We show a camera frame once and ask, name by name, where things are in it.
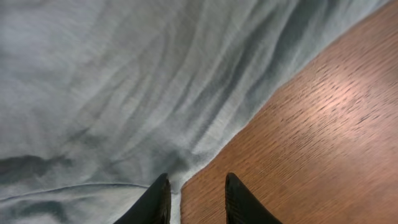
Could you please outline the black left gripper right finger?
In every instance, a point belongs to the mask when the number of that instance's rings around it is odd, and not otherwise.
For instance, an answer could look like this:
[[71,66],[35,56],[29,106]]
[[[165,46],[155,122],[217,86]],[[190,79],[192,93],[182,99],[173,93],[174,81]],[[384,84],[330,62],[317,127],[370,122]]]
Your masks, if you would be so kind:
[[229,172],[226,175],[224,192],[227,224],[282,224],[236,174]]

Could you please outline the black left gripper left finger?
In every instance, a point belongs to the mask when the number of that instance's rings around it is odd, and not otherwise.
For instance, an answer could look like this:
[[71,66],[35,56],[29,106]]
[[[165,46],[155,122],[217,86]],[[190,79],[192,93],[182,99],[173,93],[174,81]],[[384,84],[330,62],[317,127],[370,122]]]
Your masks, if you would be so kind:
[[169,176],[163,173],[114,224],[169,224],[170,210]]

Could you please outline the light teal t-shirt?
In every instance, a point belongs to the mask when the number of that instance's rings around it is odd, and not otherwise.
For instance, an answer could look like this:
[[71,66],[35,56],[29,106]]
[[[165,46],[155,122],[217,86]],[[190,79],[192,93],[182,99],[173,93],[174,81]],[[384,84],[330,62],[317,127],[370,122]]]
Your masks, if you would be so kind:
[[382,1],[1,2],[1,222],[113,223],[182,185]]

